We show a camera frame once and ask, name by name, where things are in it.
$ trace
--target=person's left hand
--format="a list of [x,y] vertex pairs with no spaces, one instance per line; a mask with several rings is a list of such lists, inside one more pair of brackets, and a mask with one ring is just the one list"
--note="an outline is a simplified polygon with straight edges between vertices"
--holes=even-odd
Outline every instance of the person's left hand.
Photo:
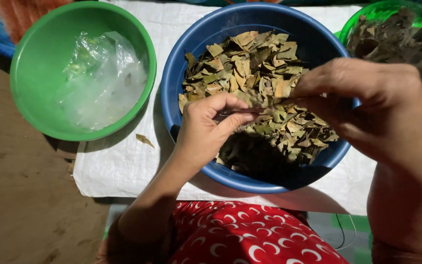
[[183,169],[197,173],[210,162],[227,138],[239,126],[255,120],[258,115],[234,113],[219,124],[213,121],[217,112],[226,109],[246,109],[249,106],[230,93],[218,93],[183,108],[183,119],[172,158]]

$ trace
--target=hand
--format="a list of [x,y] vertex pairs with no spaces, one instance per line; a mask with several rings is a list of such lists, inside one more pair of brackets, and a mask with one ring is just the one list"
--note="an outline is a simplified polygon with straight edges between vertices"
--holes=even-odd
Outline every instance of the hand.
[[213,121],[218,111],[246,109],[249,106],[230,93],[218,93],[194,102],[183,109],[183,119],[172,157],[195,173],[210,162],[227,138],[240,125],[257,117],[250,113],[234,113],[219,124]]
[[[328,98],[317,96],[322,93]],[[362,105],[342,106],[333,94]],[[304,75],[291,96],[370,158],[422,167],[422,82],[415,67],[338,58]]]

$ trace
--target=blue plastic bowl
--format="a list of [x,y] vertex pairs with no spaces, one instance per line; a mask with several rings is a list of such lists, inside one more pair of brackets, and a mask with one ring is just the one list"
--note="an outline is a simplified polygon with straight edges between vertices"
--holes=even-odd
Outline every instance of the blue plastic bowl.
[[[227,36],[247,31],[259,33],[275,30],[288,33],[297,41],[297,57],[310,62],[314,68],[335,57],[347,57],[348,53],[338,39],[322,24],[295,9],[270,3],[242,3],[218,9],[196,21],[177,41],[164,68],[161,100],[167,129],[175,141],[182,116],[178,94],[183,93],[181,84],[187,66],[185,52],[198,57],[206,45],[221,43]],[[354,99],[353,107],[359,100]],[[274,194],[305,187],[323,177],[335,167],[347,153],[350,145],[344,140],[332,142],[310,166],[298,171],[288,171],[278,182],[264,182],[244,176],[211,161],[202,172],[228,187],[255,194]]]

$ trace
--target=wire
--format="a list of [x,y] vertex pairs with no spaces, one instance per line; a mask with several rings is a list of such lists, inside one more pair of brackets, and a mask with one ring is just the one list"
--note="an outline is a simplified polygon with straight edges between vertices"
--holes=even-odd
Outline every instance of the wire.
[[349,219],[351,219],[351,224],[353,224],[353,227],[354,227],[354,229],[355,229],[355,236],[353,237],[353,239],[351,240],[351,242],[349,242],[349,244],[347,245],[347,246],[345,246],[345,247],[343,247],[343,248],[337,248],[337,249],[335,249],[335,250],[342,250],[342,249],[345,249],[345,248],[348,248],[349,246],[351,246],[351,244],[355,241],[355,239],[356,239],[356,234],[357,234],[357,231],[356,231],[356,226],[355,226],[355,223],[353,222],[353,218],[351,218],[351,215],[348,215],[349,216]]
[[338,220],[338,225],[341,228],[341,233],[343,234],[343,242],[341,243],[341,245],[339,247],[335,248],[335,250],[336,250],[336,249],[340,249],[345,244],[345,232],[343,231],[343,227],[341,226],[341,223],[339,221],[338,214],[335,214],[335,215],[336,215],[336,219]]

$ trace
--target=person's right hand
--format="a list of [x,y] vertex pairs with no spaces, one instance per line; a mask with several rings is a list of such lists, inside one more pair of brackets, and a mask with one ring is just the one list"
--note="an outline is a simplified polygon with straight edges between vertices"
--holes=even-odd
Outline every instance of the person's right hand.
[[[291,96],[368,157],[422,167],[422,82],[415,67],[337,58],[301,77]],[[351,109],[338,96],[362,105]]]

